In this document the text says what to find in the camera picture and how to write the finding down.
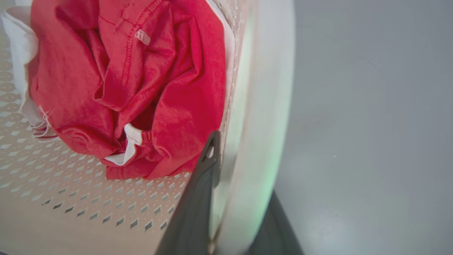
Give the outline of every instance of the white cloth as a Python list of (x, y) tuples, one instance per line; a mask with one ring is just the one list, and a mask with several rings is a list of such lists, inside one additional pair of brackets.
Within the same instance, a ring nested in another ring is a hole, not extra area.
[[(231, 86), (233, 83), (233, 68), (234, 68), (234, 51), (235, 51), (235, 38), (233, 30), (228, 24), (225, 16), (222, 11), (217, 7), (217, 5), (212, 0), (206, 0), (213, 12), (219, 18), (223, 25), (224, 38), (225, 38), (225, 60), (226, 60), (226, 90), (225, 90), (225, 110), (223, 112), (223, 119), (226, 117), (227, 112), (227, 102), (231, 94)], [(118, 165), (125, 165), (135, 154), (136, 148), (135, 145), (141, 145), (142, 143), (142, 131), (133, 127), (130, 123), (124, 126), (124, 133), (127, 138), (126, 151), (124, 153), (111, 155), (105, 157), (106, 160)]]
[(30, 6), (15, 6), (2, 13), (1, 18), (10, 38), (14, 85), (22, 98), (19, 111), (34, 130), (33, 138), (54, 141), (58, 137), (41, 117), (38, 107), (29, 95), (28, 64), (38, 53), (38, 38), (30, 28), (30, 12)]

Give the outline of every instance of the red fabric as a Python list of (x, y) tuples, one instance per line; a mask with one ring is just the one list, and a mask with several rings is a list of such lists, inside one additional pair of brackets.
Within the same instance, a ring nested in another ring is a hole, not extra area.
[(193, 170), (220, 126), (226, 79), (223, 27), (205, 0), (34, 0), (31, 21), (30, 92), (72, 150), (124, 152), (132, 123), (143, 145), (122, 167), (102, 160), (108, 179)]

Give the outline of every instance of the gray floor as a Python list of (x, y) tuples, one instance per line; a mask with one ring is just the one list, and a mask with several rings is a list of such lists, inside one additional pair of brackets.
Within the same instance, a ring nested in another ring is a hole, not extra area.
[(453, 1), (295, 1), (276, 190), (306, 255), (453, 254)]

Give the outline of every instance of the laundry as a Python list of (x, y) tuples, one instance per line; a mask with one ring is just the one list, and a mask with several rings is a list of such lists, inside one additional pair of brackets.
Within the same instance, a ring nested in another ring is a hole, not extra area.
[(30, 94), (108, 179), (192, 171), (224, 112), (223, 25), (205, 0), (34, 0)]
[(32, 138), (42, 142), (55, 141), (58, 136), (41, 117), (29, 95), (28, 64), (38, 52), (38, 38), (30, 28), (30, 6), (11, 7), (1, 14), (1, 18), (11, 41), (14, 84), (22, 99), (19, 111), (30, 123)]

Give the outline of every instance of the red clothing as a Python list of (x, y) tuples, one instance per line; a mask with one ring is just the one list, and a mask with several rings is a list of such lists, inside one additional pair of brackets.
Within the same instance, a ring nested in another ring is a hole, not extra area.
[(226, 80), (222, 23), (205, 0), (34, 0), (31, 21), (30, 92), (72, 150), (124, 152), (131, 123), (142, 143), (123, 166), (102, 160), (108, 179), (193, 170)]

